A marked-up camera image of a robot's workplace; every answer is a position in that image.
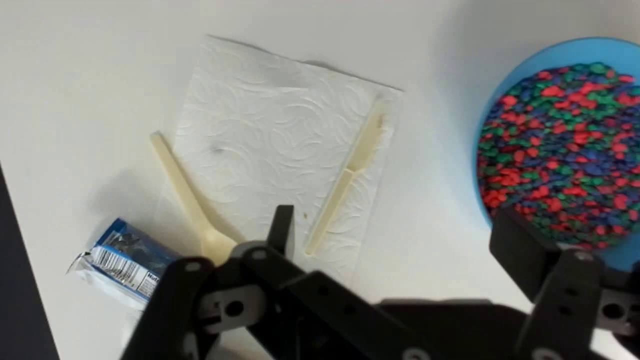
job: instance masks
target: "paper towel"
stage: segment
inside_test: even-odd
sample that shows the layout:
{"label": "paper towel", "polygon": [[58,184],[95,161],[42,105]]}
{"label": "paper towel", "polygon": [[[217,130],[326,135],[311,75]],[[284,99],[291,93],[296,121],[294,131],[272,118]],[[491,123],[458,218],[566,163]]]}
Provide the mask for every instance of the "paper towel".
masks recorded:
{"label": "paper towel", "polygon": [[[371,161],[327,228],[301,241],[375,97],[388,118]],[[294,203],[294,262],[349,280],[383,172],[400,91],[243,43],[204,37],[174,151],[212,222],[235,240],[264,240],[277,203]]]}

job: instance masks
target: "yellow plastic stick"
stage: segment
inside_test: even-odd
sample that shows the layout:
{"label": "yellow plastic stick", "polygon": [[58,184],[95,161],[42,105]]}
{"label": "yellow plastic stick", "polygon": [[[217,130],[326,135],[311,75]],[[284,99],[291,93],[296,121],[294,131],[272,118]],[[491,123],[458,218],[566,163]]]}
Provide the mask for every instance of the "yellow plastic stick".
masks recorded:
{"label": "yellow plastic stick", "polygon": [[177,200],[181,201],[181,207],[185,210],[187,219],[192,222],[200,238],[202,256],[210,258],[215,266],[222,266],[238,241],[233,241],[210,224],[196,193],[187,185],[180,163],[176,161],[171,150],[168,148],[160,131],[152,133],[152,146],[168,180],[171,182]]}
{"label": "yellow plastic stick", "polygon": [[383,126],[385,108],[382,99],[375,99],[371,109],[367,111],[355,142],[349,148],[349,154],[346,155],[346,161],[327,193],[327,197],[321,203],[321,210],[308,234],[308,240],[304,243],[308,254],[316,254],[323,243],[323,232],[326,226],[333,219],[338,207],[342,205],[352,182],[360,175],[360,172],[369,161],[374,148],[378,143],[378,135]]}

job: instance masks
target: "colorful beads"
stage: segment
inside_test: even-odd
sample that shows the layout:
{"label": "colorful beads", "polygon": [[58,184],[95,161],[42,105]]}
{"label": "colorful beads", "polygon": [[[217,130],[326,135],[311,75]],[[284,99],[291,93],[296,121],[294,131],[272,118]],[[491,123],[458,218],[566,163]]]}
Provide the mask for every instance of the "colorful beads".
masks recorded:
{"label": "colorful beads", "polygon": [[484,205],[586,249],[640,229],[640,85],[607,64],[547,67],[491,105],[478,143]]}

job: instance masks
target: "white table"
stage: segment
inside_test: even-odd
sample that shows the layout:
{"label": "white table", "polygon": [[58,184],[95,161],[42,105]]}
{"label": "white table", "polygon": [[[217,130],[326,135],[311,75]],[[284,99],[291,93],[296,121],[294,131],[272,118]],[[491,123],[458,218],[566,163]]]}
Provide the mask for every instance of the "white table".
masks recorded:
{"label": "white table", "polygon": [[640,39],[638,13],[635,0],[0,2],[0,161],[62,357],[118,357],[136,321],[66,275],[108,219],[181,240],[145,137],[171,130],[202,33],[405,91],[352,280],[362,296],[527,307],[486,249],[469,168],[480,109],[542,45],[591,33]]}

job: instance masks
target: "blue bowl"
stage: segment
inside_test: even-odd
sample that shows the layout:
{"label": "blue bowl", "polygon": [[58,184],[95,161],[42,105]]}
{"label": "blue bowl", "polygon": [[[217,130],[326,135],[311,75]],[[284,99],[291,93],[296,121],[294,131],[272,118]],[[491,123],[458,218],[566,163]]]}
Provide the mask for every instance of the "blue bowl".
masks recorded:
{"label": "blue bowl", "polygon": [[[482,114],[482,126],[493,101],[514,84],[518,84],[522,78],[527,78],[546,67],[560,67],[560,65],[586,64],[586,62],[604,62],[622,74],[634,75],[635,81],[640,80],[640,45],[634,41],[615,39],[615,37],[579,37],[579,39],[560,41],[530,56],[506,75],[506,80],[491,93]],[[484,201],[480,197],[478,161],[476,161],[482,126],[478,128],[478,139],[476,139],[476,154],[474,154],[476,177],[474,180],[476,180],[476,196],[484,207]],[[595,254],[611,268],[630,270],[634,262],[640,259],[640,232],[630,234],[624,241],[609,246],[606,249],[600,249]]]}

